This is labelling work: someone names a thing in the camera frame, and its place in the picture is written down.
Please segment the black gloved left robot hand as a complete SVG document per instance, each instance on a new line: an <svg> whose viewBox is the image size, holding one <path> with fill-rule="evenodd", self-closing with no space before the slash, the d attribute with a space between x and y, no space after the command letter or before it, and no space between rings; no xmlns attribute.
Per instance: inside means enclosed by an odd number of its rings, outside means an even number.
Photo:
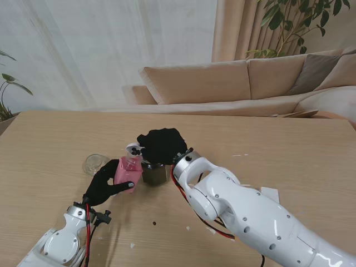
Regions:
<svg viewBox="0 0 356 267"><path fill-rule="evenodd" d="M83 195L83 197L89 199L89 206L101 205L106 202L109 197L134 188L135 184L132 181L113 185L108 183L110 179L114 179L119 163L119 159L110 160L93 176L86 193Z"/></svg>

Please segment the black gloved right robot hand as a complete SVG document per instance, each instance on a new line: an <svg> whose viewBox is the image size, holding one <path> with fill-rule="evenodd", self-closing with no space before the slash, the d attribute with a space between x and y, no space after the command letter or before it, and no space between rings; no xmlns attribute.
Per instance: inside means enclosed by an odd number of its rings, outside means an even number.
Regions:
<svg viewBox="0 0 356 267"><path fill-rule="evenodd" d="M173 165L174 158L187 151L186 142L175 128L150 130L147 135L139 135L137 142L142 157L151 164Z"/></svg>

